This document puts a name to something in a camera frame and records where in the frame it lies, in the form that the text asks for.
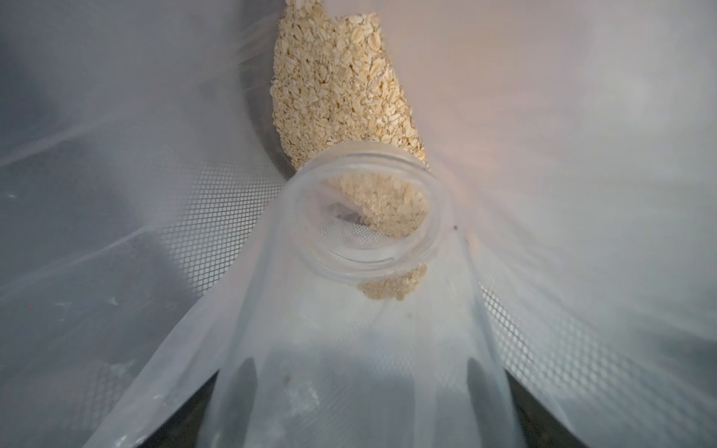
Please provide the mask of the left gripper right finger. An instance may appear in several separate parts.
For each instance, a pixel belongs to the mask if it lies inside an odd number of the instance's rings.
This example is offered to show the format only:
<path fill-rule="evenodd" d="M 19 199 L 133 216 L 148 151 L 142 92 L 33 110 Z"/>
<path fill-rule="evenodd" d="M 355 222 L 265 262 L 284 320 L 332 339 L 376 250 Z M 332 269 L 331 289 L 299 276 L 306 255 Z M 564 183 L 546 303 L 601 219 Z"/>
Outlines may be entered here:
<path fill-rule="evenodd" d="M 475 358 L 467 361 L 467 386 L 482 447 L 512 447 L 513 424 L 502 394 Z"/>

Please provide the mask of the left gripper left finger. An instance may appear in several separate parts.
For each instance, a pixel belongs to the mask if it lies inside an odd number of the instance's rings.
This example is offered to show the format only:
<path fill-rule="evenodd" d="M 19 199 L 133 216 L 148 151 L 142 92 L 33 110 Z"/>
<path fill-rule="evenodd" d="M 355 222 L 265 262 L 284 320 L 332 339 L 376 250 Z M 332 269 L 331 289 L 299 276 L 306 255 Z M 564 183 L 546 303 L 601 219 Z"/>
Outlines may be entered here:
<path fill-rule="evenodd" d="M 257 387 L 254 359 L 247 358 L 233 375 L 227 391 L 223 394 L 216 447 L 241 448 L 245 445 Z"/>

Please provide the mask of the oatmeal glass jar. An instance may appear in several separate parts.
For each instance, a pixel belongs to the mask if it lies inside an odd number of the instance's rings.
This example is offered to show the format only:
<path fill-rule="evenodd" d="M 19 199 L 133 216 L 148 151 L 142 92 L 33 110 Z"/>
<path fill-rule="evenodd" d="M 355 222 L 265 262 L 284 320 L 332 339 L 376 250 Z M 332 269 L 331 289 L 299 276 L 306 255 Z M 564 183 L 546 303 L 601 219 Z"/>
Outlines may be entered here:
<path fill-rule="evenodd" d="M 475 358 L 525 443 L 446 187 L 405 150 L 345 142 L 279 194 L 197 443 L 233 375 L 258 387 L 243 447 L 482 447 Z"/>

